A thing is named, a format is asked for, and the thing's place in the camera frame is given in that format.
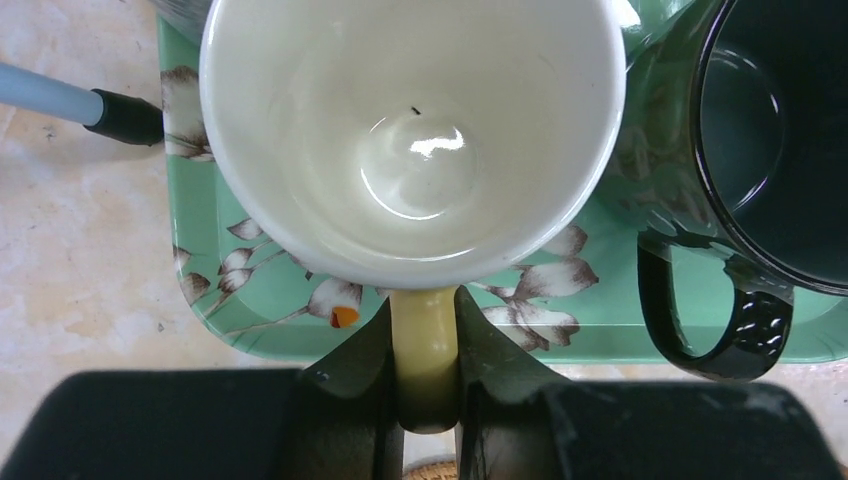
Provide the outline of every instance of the black mug handle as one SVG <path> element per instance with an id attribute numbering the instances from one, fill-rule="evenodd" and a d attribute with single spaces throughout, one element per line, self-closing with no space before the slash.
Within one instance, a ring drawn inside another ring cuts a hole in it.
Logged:
<path id="1" fill-rule="evenodd" d="M 710 380 L 732 381 L 754 380 L 777 363 L 792 323 L 791 289 L 781 286 L 789 293 L 787 301 L 769 288 L 758 288 L 756 282 L 732 274 L 732 263 L 739 257 L 731 257 L 725 268 L 734 290 L 730 323 L 712 350 L 697 355 L 677 316 L 669 242 L 643 232 L 638 243 L 642 314 L 651 340 L 669 362 Z"/>

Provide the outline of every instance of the tray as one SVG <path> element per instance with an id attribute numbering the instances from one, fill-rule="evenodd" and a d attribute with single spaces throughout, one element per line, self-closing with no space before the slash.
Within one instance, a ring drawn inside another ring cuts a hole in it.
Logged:
<path id="1" fill-rule="evenodd" d="M 628 51 L 679 10 L 679 0 L 609 0 Z M 174 263 L 206 327 L 247 353 L 312 362 L 376 312 L 386 292 L 310 272 L 247 217 L 214 163 L 198 97 L 198 47 L 159 20 Z M 663 361 L 642 323 L 635 233 L 592 199 L 524 264 L 470 284 L 487 317 L 550 363 Z M 695 348 L 721 335 L 732 287 L 715 259 L 674 252 L 677 301 Z M 796 292 L 783 362 L 848 356 L 848 300 Z"/>

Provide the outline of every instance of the marble countertop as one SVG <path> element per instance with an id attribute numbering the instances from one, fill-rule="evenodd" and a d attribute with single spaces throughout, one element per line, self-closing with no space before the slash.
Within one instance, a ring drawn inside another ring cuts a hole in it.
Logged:
<path id="1" fill-rule="evenodd" d="M 0 61 L 160 101 L 146 0 L 0 0 Z M 173 273 L 164 152 L 0 105 L 0 462 L 38 402 L 91 369 L 271 366 L 197 321 Z M 684 379 L 664 365 L 568 366 L 574 379 Z M 848 362 L 784 365 L 784 385 L 848 461 Z M 452 450 L 412 437 L 410 459 Z"/>

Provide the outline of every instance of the white mug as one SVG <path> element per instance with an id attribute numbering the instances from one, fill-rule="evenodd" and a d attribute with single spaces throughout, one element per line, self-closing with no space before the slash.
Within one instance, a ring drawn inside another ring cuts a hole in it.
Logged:
<path id="1" fill-rule="evenodd" d="M 453 381 L 455 286 L 530 255 L 589 198 L 624 47 L 607 0 L 216 0 L 200 92 L 263 230 L 317 271 L 393 289 L 399 389 L 426 397 Z"/>

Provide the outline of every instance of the cup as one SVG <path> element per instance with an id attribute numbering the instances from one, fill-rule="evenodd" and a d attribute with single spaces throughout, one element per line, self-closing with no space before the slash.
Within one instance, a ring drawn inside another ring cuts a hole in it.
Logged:
<path id="1" fill-rule="evenodd" d="M 751 380 L 786 345 L 793 287 L 848 293 L 848 4 L 694 0 L 671 21 L 629 60 L 598 193 L 642 229 L 639 291 L 660 352 Z M 722 259 L 735 288 L 703 354 L 676 312 L 671 246 Z"/>
<path id="2" fill-rule="evenodd" d="M 401 424 L 451 428 L 456 286 L 556 235 L 612 151 L 609 2 L 218 0 L 199 76 L 236 198 L 310 270 L 393 290 Z"/>

